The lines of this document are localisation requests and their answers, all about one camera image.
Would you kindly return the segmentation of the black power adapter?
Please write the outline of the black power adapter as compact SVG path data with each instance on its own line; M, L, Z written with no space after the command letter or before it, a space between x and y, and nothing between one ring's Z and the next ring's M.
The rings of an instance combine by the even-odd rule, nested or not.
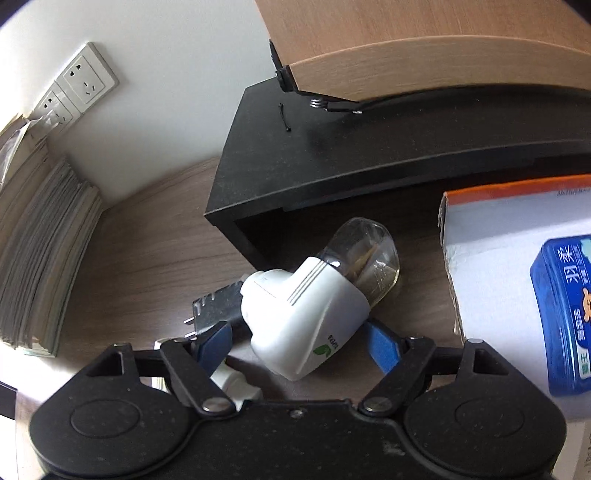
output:
M242 318L242 280L215 290L192 302L192 316L184 321L191 328L186 337L197 336L214 327L219 322L226 322L231 327L235 339L249 333Z

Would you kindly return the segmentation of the white repellent plug green button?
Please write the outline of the white repellent plug green button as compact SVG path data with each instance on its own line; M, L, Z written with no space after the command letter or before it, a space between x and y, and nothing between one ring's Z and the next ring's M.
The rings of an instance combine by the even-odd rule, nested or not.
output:
M225 359L211 375L211 381L235 403L236 410L242 409L246 400L263 399L263 392L259 387L250 385L245 375L226 364Z

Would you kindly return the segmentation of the white repellent heater with bottle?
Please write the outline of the white repellent heater with bottle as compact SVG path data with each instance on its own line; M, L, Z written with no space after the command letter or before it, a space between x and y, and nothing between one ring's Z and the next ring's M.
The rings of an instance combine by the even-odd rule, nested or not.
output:
M304 378L353 337L400 269L389 230L355 217L293 272L252 273L240 287L240 313L253 353L276 375Z

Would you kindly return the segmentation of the blue dental floss box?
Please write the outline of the blue dental floss box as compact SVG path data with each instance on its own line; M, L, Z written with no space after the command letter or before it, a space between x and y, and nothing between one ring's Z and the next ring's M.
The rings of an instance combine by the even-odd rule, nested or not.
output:
M531 268L552 395L590 390L590 237L555 238Z

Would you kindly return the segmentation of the orange white cardboard tray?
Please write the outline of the orange white cardboard tray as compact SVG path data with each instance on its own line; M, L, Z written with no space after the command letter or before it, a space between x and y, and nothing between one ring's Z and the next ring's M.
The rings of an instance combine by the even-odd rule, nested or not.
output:
M566 443L558 479L590 476L590 390L551 394L530 268L551 239L590 237L590 177L542 178L448 191L441 244L463 339L483 339L561 409Z

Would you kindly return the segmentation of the black monitor riser stand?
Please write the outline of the black monitor riser stand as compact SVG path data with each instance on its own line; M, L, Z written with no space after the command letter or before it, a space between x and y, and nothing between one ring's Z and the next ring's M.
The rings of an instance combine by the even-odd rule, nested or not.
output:
M205 216L252 266L297 265L353 216L429 224L448 189L590 170L590 96L467 87L311 108L274 80L245 89Z

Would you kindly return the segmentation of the stack of books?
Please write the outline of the stack of books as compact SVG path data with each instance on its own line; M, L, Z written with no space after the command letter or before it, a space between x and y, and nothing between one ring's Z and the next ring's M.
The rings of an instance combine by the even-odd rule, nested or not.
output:
M1 132L1 341L47 357L103 210L99 189L49 151L56 128L17 116Z

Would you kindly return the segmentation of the wooden book stand board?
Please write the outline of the wooden book stand board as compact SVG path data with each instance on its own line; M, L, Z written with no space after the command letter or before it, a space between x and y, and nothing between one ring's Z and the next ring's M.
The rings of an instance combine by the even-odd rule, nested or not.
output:
M472 86L590 88L587 1L259 1L280 88L360 109Z

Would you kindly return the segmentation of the white wall socket left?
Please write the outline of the white wall socket left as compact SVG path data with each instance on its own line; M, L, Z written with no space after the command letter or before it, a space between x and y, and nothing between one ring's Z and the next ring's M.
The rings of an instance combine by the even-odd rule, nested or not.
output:
M45 118L51 126L50 135L57 138L72 127L81 113L63 89L53 82L29 115L30 119Z

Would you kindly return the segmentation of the white wall socket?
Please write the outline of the white wall socket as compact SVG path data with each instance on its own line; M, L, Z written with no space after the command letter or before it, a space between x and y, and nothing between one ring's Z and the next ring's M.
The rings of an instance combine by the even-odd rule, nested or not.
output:
M81 113L63 89L53 82L29 115L30 119L45 118L51 126L50 135L57 138L72 127Z
M55 82L81 114L119 85L93 42L86 42L79 49Z

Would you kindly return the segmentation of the white wall socket right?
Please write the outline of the white wall socket right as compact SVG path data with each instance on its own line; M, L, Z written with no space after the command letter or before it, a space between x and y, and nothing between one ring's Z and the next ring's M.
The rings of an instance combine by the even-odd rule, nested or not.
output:
M55 82L81 114L119 85L93 42L86 42L79 49Z

